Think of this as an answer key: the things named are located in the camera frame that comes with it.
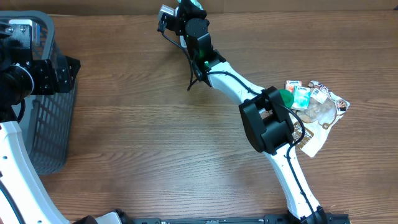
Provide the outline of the teal tissue packet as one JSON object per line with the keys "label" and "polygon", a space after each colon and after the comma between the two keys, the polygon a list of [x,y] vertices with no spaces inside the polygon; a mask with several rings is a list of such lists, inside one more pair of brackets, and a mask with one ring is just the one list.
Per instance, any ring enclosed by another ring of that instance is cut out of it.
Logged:
{"label": "teal tissue packet", "polygon": [[310,88],[295,86],[293,92],[294,102],[292,105],[292,109],[300,111],[306,110],[310,103],[310,95],[311,95]]}

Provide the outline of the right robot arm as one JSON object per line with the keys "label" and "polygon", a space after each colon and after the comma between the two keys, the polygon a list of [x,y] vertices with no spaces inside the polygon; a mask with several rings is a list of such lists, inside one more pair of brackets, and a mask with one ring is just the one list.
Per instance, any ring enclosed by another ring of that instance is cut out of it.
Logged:
{"label": "right robot arm", "polygon": [[177,8],[162,5],[158,31],[170,30],[190,67],[190,84],[204,82],[238,104],[250,145],[271,163],[288,205],[288,223],[328,223],[329,219],[307,184],[295,152],[303,139],[294,138],[297,118],[280,90],[257,86],[237,73],[214,48],[207,12],[196,1],[181,0]]}

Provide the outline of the mint green wipes packet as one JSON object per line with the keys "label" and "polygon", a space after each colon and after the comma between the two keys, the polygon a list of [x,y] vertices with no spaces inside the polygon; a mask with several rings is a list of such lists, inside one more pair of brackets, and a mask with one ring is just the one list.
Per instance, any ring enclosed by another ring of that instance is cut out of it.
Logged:
{"label": "mint green wipes packet", "polygon": [[203,6],[199,3],[198,0],[178,0],[178,8],[179,9],[198,9],[203,10]]}

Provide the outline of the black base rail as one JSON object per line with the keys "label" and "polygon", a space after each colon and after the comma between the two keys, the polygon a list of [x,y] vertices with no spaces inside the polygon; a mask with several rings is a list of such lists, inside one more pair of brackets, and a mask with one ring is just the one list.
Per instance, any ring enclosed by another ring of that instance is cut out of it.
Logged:
{"label": "black base rail", "polygon": [[264,215],[263,217],[239,218],[186,218],[168,219],[160,218],[133,218],[133,224],[284,224],[300,223],[293,221],[288,215]]}

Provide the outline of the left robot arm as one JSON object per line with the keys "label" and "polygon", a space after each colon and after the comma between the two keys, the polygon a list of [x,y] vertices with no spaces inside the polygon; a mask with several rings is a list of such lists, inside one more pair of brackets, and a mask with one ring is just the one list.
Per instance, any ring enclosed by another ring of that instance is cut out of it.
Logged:
{"label": "left robot arm", "polygon": [[1,13],[1,221],[66,223],[40,175],[67,158],[80,61],[39,11]]}

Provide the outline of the grey plastic mesh basket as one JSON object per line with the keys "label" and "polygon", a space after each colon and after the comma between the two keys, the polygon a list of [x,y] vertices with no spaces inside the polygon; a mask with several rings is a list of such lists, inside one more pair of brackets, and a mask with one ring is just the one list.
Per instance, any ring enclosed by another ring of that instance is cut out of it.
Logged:
{"label": "grey plastic mesh basket", "polygon": [[[1,11],[1,22],[11,19],[31,19],[55,32],[52,18],[40,11]],[[23,95],[4,77],[1,73],[1,121],[18,123],[29,159],[39,175],[61,171],[67,160],[76,85],[68,93]]]}

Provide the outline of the orange tissue packet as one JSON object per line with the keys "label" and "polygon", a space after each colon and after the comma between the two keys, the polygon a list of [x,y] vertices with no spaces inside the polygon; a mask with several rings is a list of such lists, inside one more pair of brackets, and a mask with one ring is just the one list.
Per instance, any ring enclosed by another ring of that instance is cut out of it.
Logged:
{"label": "orange tissue packet", "polygon": [[300,80],[287,80],[285,82],[285,89],[291,93],[294,92],[296,86],[302,86],[302,82]]}

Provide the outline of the green lid jar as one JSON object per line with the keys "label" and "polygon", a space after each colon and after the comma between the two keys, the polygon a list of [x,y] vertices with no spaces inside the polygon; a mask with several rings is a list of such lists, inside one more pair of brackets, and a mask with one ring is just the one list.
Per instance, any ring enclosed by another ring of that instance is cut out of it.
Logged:
{"label": "green lid jar", "polygon": [[284,105],[287,108],[291,108],[294,103],[294,95],[288,90],[279,90],[279,93],[282,97]]}

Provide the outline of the brown white snack bag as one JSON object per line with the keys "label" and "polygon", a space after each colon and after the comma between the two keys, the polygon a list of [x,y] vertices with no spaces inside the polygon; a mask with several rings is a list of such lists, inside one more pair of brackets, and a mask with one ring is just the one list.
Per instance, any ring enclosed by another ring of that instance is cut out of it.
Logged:
{"label": "brown white snack bag", "polygon": [[297,147],[306,155],[315,157],[323,147],[333,125],[343,117],[350,103],[330,91],[324,84],[312,80],[308,108],[296,110],[305,126],[305,136]]}

